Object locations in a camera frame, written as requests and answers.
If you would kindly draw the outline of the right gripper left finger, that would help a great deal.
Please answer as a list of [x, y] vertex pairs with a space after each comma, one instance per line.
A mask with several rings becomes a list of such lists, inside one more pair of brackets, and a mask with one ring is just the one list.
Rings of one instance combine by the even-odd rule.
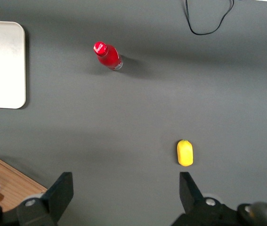
[[51, 218], [57, 223], [73, 198], [73, 174], [63, 172], [56, 182], [43, 194], [41, 200]]

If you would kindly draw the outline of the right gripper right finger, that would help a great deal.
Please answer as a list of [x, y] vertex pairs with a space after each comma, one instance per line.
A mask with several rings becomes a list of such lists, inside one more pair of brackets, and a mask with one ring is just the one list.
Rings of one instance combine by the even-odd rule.
[[179, 196], [186, 214], [204, 200], [204, 197], [189, 172], [179, 174]]

